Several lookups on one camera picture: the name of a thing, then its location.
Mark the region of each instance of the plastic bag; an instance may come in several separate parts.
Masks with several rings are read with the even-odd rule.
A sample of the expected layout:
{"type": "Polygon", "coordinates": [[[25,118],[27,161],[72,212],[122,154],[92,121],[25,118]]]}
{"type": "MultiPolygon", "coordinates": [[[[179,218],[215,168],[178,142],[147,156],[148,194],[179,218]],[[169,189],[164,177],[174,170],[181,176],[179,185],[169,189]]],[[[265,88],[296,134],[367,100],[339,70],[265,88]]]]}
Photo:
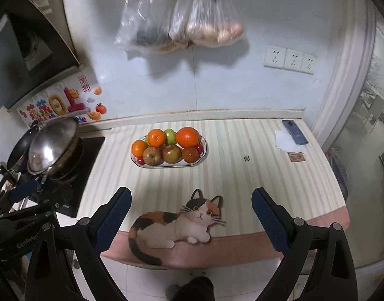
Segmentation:
{"type": "Polygon", "coordinates": [[[176,0],[125,0],[116,44],[142,54],[179,48],[168,35],[176,0]]]}
{"type": "Polygon", "coordinates": [[[232,45],[244,34],[232,0],[178,0],[169,31],[180,45],[212,48],[232,45]]]}

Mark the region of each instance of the fruit plate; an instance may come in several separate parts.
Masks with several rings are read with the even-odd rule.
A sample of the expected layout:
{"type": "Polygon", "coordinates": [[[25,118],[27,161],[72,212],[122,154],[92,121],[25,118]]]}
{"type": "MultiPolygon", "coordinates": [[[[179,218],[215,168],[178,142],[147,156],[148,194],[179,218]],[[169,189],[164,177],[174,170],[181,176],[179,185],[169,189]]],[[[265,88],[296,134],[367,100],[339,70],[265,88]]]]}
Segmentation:
{"type": "MultiPolygon", "coordinates": [[[[166,163],[165,161],[163,161],[161,164],[157,165],[157,166],[149,166],[147,164],[144,164],[144,165],[139,165],[137,163],[137,158],[131,154],[131,160],[139,167],[145,167],[145,168],[149,168],[149,169],[155,169],[155,168],[162,168],[162,167],[191,167],[191,166],[194,166],[194,165],[197,165],[199,164],[201,161],[203,161],[203,159],[205,158],[206,156],[206,153],[207,153],[207,143],[206,143],[206,139],[204,137],[201,137],[202,138],[202,141],[201,141],[201,144],[203,145],[203,147],[205,148],[204,152],[200,155],[199,159],[195,162],[195,163],[187,163],[186,161],[184,160],[181,160],[179,161],[178,163],[176,164],[168,164],[166,163]]],[[[146,137],[142,137],[140,138],[140,140],[143,140],[145,141],[146,137]]]]}

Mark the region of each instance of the countertop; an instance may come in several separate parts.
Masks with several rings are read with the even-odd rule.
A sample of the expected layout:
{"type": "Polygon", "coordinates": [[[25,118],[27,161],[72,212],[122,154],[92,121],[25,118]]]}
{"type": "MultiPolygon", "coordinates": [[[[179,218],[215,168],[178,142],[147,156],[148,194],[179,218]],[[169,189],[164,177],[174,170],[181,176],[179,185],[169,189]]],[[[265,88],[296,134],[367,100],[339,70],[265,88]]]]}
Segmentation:
{"type": "Polygon", "coordinates": [[[106,257],[140,263],[132,255],[127,232],[148,211],[177,213],[199,188],[206,198],[221,195],[225,227],[209,229],[211,241],[189,245],[177,242],[170,250],[155,250],[163,265],[174,268],[207,268],[258,261],[278,256],[251,207],[253,190],[263,187],[292,217],[329,226],[337,221],[346,229],[349,216],[338,182],[323,151],[303,120],[296,120],[309,144],[305,162],[291,163],[275,146],[276,130],[285,130],[282,119],[235,119],[128,125],[84,134],[104,135],[106,140],[86,185],[77,218],[90,217],[121,186],[132,193],[132,206],[106,257]],[[152,168],[136,166],[130,158],[133,141],[153,128],[191,126],[205,137],[207,158],[194,167],[152,168]]]}

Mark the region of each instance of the gas stove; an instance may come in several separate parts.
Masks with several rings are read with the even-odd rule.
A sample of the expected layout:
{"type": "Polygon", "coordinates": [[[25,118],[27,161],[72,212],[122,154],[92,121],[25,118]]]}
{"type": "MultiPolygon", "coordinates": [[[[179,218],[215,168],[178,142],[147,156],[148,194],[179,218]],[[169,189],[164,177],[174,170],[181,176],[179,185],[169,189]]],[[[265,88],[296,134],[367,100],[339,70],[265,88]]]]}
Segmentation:
{"type": "MultiPolygon", "coordinates": [[[[65,182],[58,182],[47,177],[46,182],[29,199],[35,203],[48,199],[55,205],[57,212],[76,218],[83,191],[104,140],[105,137],[82,139],[83,155],[78,165],[71,171],[70,178],[65,182]]],[[[21,175],[18,183],[31,179],[32,176],[25,173],[21,175]]]]}

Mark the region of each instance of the smartphone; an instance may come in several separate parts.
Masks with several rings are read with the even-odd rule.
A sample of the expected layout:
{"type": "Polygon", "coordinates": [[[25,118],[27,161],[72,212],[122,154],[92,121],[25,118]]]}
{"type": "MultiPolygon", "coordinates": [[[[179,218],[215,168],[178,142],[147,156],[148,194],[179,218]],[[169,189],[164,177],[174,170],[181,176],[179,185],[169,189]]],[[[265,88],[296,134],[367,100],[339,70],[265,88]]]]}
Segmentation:
{"type": "Polygon", "coordinates": [[[294,120],[283,120],[283,125],[298,146],[308,144],[304,134],[302,133],[301,129],[298,128],[294,120]]]}

